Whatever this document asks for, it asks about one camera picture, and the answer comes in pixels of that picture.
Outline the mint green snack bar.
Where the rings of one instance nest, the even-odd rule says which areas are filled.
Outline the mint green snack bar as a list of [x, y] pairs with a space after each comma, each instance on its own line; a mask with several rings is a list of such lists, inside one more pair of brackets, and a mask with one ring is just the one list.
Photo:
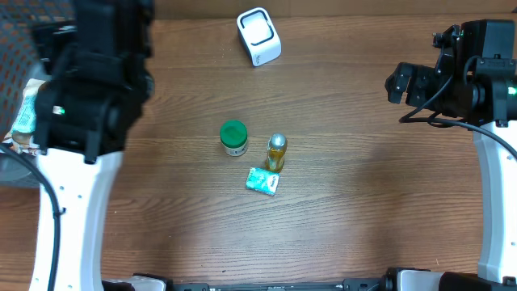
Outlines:
[[12, 126], [13, 132], [33, 133], [36, 128], [36, 94], [26, 95]]

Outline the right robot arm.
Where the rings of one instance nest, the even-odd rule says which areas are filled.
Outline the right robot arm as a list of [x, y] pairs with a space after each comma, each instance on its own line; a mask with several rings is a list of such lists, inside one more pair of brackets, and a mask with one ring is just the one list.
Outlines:
[[435, 67], [398, 64], [385, 81], [390, 103], [413, 111], [400, 123], [461, 127], [473, 134], [481, 170], [483, 230], [476, 273], [389, 268], [380, 290], [516, 288], [515, 22], [480, 19], [433, 35]]

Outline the brown snack pouch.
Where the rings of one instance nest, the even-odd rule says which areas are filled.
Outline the brown snack pouch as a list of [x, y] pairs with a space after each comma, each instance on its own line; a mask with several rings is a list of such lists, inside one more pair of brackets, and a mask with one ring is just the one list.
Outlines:
[[[38, 93], [40, 86], [44, 84], [44, 80], [31, 78], [23, 90], [23, 99], [26, 95]], [[39, 146], [33, 141], [33, 133], [19, 133], [11, 130], [5, 136], [3, 144], [7, 145], [11, 150], [17, 154], [28, 154], [37, 156], [40, 153]]]

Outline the green lid white jar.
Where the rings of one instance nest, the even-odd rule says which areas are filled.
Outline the green lid white jar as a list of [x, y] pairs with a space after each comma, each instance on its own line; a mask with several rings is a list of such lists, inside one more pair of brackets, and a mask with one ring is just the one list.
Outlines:
[[229, 156], [241, 156], [248, 149], [248, 132], [240, 120], [227, 120], [220, 129], [221, 144]]

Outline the green tissue pack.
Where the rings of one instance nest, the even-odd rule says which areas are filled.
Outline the green tissue pack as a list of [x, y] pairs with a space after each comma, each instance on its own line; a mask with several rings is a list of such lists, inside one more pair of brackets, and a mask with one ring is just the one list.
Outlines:
[[247, 176], [245, 186], [247, 189], [274, 196], [280, 181], [280, 174], [251, 167]]

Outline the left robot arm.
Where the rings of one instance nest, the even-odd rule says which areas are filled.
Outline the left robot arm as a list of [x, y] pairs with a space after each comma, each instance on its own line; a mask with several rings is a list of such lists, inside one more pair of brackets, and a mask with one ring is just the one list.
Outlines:
[[40, 214], [32, 290], [165, 290], [136, 274], [101, 277], [103, 228], [128, 131], [153, 93], [154, 4], [74, 2], [69, 21], [39, 24], [32, 38], [50, 79], [36, 96]]

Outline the yellow oil bottle silver cap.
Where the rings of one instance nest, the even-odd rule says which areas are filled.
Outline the yellow oil bottle silver cap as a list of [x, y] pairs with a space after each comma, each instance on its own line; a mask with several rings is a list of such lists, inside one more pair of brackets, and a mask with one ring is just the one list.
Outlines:
[[284, 167], [288, 140], [282, 133], [274, 133], [267, 143], [266, 168], [268, 171], [280, 172]]

